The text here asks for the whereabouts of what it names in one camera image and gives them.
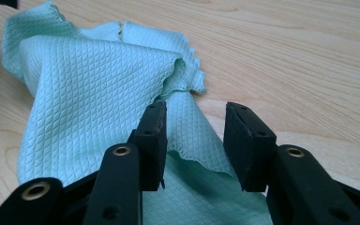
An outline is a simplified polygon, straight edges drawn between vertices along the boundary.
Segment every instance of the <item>mint green cloth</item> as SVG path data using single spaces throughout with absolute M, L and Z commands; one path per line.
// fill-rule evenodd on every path
M 35 97 L 19 182 L 50 176 L 66 186 L 98 170 L 104 151 L 126 142 L 145 107 L 164 99 L 167 188 L 144 194 L 145 224 L 270 223 L 264 197 L 241 192 L 189 93 L 205 89 L 188 40 L 133 22 L 119 30 L 120 22 L 77 28 L 51 2 L 7 19 L 3 66 Z

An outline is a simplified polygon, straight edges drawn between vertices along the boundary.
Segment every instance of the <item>diamond pattern fabric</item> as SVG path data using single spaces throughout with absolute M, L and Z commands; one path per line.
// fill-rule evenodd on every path
M 56 177 L 66 186 L 98 170 L 104 151 L 126 142 L 145 107 L 164 99 L 167 189 L 144 194 L 145 224 L 269 224 L 263 196 L 241 192 L 189 93 L 205 88 L 188 40 L 133 22 L 121 37 L 120 29 L 120 22 L 75 27 L 51 2 L 7 20 L 2 64 L 35 97 L 19 182 Z

